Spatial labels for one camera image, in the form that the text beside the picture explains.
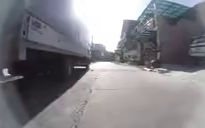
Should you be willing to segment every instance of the concrete road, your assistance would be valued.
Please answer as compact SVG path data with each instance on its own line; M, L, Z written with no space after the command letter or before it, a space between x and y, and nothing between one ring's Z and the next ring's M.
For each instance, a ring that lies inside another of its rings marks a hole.
M25 128L205 128L204 79L175 74L94 63Z

